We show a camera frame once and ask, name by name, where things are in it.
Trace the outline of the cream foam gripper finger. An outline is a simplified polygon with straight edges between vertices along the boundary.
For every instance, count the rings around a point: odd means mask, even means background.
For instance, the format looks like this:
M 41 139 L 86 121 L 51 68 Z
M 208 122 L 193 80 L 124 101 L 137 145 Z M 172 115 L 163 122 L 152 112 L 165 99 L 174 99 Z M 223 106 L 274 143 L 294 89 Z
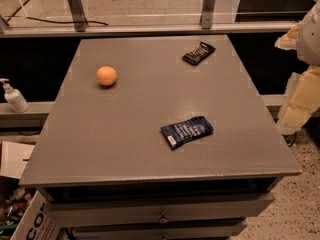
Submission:
M 300 48 L 301 22 L 298 22 L 287 33 L 279 37 L 274 46 L 281 50 L 298 50 Z
M 320 67 L 309 66 L 302 74 L 293 72 L 278 113 L 277 130 L 282 135 L 293 135 L 319 108 Z

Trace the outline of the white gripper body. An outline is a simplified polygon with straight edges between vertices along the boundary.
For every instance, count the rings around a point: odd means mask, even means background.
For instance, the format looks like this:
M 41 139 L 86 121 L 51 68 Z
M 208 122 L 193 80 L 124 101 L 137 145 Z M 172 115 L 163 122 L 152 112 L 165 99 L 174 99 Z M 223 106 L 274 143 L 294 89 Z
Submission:
M 320 65 L 320 1 L 301 22 L 297 38 L 297 57 L 309 65 Z

